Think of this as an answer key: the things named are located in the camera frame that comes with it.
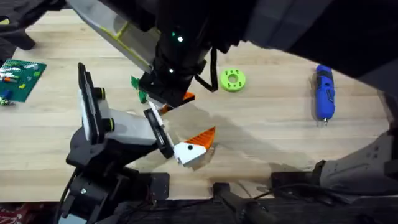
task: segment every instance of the green 3d printed part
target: green 3d printed part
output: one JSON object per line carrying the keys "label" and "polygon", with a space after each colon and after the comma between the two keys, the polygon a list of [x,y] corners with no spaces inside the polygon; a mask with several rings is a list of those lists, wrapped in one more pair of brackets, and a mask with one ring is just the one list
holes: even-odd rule
{"label": "green 3d printed part", "polygon": [[244,87],[246,77],[243,72],[237,69],[226,69],[220,75],[220,82],[224,90],[236,92]]}
{"label": "green 3d printed part", "polygon": [[146,103],[147,93],[139,90],[139,78],[131,77],[131,85],[138,91],[139,101],[141,103]]}

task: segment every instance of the green ring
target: green ring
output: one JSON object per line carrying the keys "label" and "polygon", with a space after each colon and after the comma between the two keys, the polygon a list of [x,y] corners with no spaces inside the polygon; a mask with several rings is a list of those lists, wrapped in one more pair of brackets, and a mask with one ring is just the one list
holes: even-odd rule
{"label": "green ring", "polygon": [[[231,83],[229,81],[229,78],[231,76],[236,77],[236,82]],[[224,90],[229,92],[237,92],[243,89],[244,84],[246,84],[246,77],[244,76],[244,73],[242,71],[230,68],[224,70],[223,73],[220,75],[220,82]]]}

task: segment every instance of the wooden tabletop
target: wooden tabletop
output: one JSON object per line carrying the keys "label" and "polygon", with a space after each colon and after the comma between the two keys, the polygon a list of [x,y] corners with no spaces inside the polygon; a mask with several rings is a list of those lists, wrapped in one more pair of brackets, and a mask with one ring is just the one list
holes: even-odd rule
{"label": "wooden tabletop", "polygon": [[[78,62],[96,86],[105,87],[112,108],[134,114],[147,108],[130,84],[130,76],[142,71],[73,11],[47,13],[28,34],[37,46],[18,49],[14,59],[48,66],[25,103],[0,108],[0,202],[59,200],[73,170],[65,163],[70,138],[81,124]],[[271,172],[311,170],[319,160],[354,152],[388,129],[377,91],[337,72],[336,113],[323,128],[312,116],[315,63],[245,43],[218,58],[219,72],[238,68],[246,74],[244,89],[210,93],[194,81],[190,91],[197,99],[164,116],[170,134],[181,141],[216,126],[205,160],[190,169],[155,151],[129,165],[168,172],[170,198],[208,198],[209,186],[219,181],[233,183],[243,197],[254,196],[269,184]],[[206,67],[203,76],[208,74]]]}

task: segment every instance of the blue screwdriver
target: blue screwdriver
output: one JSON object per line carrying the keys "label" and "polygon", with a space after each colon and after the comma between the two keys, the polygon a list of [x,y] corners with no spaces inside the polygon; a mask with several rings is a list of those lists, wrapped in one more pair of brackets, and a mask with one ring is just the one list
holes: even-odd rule
{"label": "blue screwdriver", "polygon": [[327,126],[335,113],[335,88],[329,67],[318,65],[317,86],[315,92],[317,117]]}

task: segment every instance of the cable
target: cable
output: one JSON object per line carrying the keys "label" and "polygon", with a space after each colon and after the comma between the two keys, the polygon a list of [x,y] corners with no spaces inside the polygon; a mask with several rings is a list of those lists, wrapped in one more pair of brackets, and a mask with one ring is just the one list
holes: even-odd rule
{"label": "cable", "polygon": [[60,216],[61,206],[62,206],[62,204],[63,204],[63,201],[65,200],[65,197],[67,196],[67,193],[68,193],[70,184],[72,183],[72,181],[74,180],[74,178],[77,176],[77,174],[78,174],[78,169],[75,168],[75,170],[74,170],[73,173],[72,173],[72,176],[70,176],[69,181],[68,181],[67,185],[65,186],[65,189],[64,189],[63,192],[62,192],[62,196],[61,196],[60,202],[59,202],[59,204],[58,204],[57,210],[55,211],[55,216],[54,216],[53,224],[58,224],[58,218],[59,218],[59,216]]}
{"label": "cable", "polygon": [[267,196],[267,195],[270,195],[270,194],[272,194],[272,192],[271,192],[271,191],[268,191],[268,192],[265,192],[265,193],[260,194],[260,195],[258,195],[258,196],[255,196],[253,199],[254,199],[254,200],[258,200],[258,199],[260,199],[260,198],[262,198],[262,197],[265,197],[265,196]]}
{"label": "cable", "polygon": [[141,211],[143,211],[143,212],[168,212],[168,211],[176,211],[176,210],[180,210],[180,209],[183,209],[183,208],[188,208],[188,207],[192,207],[192,206],[196,206],[196,205],[201,205],[201,204],[204,204],[204,203],[208,203],[208,202],[210,202],[210,201],[212,201],[212,200],[213,200],[212,198],[211,198],[211,199],[207,199],[207,200],[201,200],[201,201],[199,201],[199,202],[193,202],[193,203],[189,203],[189,204],[182,205],[182,206],[175,207],[175,208],[160,208],[160,209],[141,210]]}
{"label": "cable", "polygon": [[199,74],[195,74],[195,80],[198,81],[203,87],[210,92],[218,90],[218,79],[217,79],[217,48],[213,47],[210,52],[210,79],[211,85],[204,81]]}
{"label": "cable", "polygon": [[384,192],[352,192],[349,190],[328,189],[328,188],[324,188],[324,187],[320,187],[320,186],[312,185],[312,184],[287,184],[287,185],[275,187],[273,189],[269,189],[268,192],[260,194],[256,197],[254,197],[253,199],[260,199],[262,197],[265,197],[266,195],[272,194],[275,190],[282,190],[282,189],[293,188],[293,187],[305,187],[308,189],[319,190],[319,191],[323,191],[323,192],[329,192],[329,193],[334,193],[334,194],[343,194],[343,195],[352,195],[352,196],[382,197],[382,196],[398,195],[398,190],[386,190]]}

